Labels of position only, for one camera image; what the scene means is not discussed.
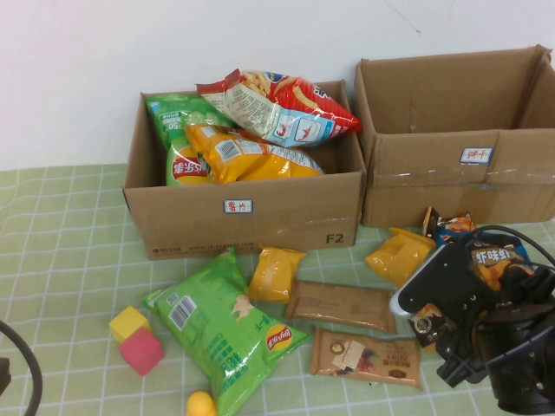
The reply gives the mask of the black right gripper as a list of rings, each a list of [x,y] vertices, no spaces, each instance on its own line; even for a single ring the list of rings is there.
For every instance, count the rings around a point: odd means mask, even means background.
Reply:
[[[477,329],[509,328],[542,322],[554,312],[554,270],[539,266],[529,277],[501,278],[499,300],[476,322]],[[451,388],[463,381],[478,384],[486,377],[473,349],[470,330],[447,322],[437,331],[436,351],[443,359],[437,375]]]

